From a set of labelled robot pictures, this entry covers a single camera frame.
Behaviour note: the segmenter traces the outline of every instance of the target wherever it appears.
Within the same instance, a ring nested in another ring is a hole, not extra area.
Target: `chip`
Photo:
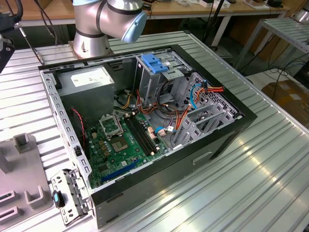
[[[124,137],[117,137],[110,141],[115,152],[125,150],[129,147]]]
[[[103,171],[106,171],[108,168],[107,168],[106,164],[103,164],[103,165],[99,166],[98,169],[99,169],[100,172],[103,172]]]

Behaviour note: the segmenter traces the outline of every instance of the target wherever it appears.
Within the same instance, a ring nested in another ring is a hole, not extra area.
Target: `aluminum extrusion table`
[[[302,231],[309,222],[309,131],[184,32],[146,35],[134,44],[110,40],[115,53],[179,44],[258,118],[217,159],[104,227],[122,231]],[[74,60],[68,45],[39,48],[47,64]],[[33,134],[48,180],[69,157],[29,50],[16,51],[0,75],[0,141]],[[65,228],[53,206],[12,228],[96,231],[88,215]]]
[[[292,51],[287,56],[288,58],[293,55],[296,49],[299,49],[304,53],[309,52],[309,25],[303,25],[301,23],[298,23],[292,18],[262,19],[256,26],[246,45],[242,49],[235,64],[235,69],[238,69],[239,66],[242,64],[243,59],[245,58],[247,52],[249,51],[250,47],[252,46],[254,40],[256,39],[262,28],[266,28],[267,30],[269,30],[269,33],[256,50],[256,53],[264,47],[267,40],[272,36],[272,34],[279,36],[280,38],[295,47],[295,49],[292,49]]]

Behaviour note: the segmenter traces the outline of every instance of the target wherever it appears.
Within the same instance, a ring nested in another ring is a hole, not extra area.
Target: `power cable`
[[[35,4],[38,6],[38,8],[40,9],[40,13],[41,13],[41,17],[42,17],[42,20],[46,26],[46,29],[48,30],[49,34],[55,39],[55,45],[57,45],[57,41],[58,41],[58,38],[57,38],[57,33],[55,31],[55,27],[51,21],[51,19],[49,18],[49,16],[47,15],[47,13],[44,11],[44,9],[41,7],[40,3],[38,2],[38,0],[34,0]],[[47,25],[46,23],[46,20],[45,18],[47,18],[49,24],[50,24],[50,27],[51,29],[49,28],[49,26]]]

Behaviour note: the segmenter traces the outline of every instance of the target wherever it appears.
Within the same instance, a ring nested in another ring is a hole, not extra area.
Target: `sticker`
[[[126,161],[122,161],[121,164],[122,164],[122,166],[127,166]]]
[[[174,127],[168,126],[168,131],[173,131],[173,130],[174,130]]]
[[[103,82],[105,85],[111,83],[109,76],[102,68],[86,73],[72,75],[71,80],[75,87],[84,86],[99,81]]]
[[[290,94],[290,96],[294,99],[294,100],[301,100],[301,97],[296,94],[296,93],[293,93],[293,94]]]
[[[290,87],[287,84],[279,84],[279,86],[284,90],[290,89]]]

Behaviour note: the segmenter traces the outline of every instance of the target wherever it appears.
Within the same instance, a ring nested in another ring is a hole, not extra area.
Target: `blue clip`
[[[153,73],[162,73],[169,70],[169,68],[164,66],[153,54],[142,55],[141,59],[153,71]]]

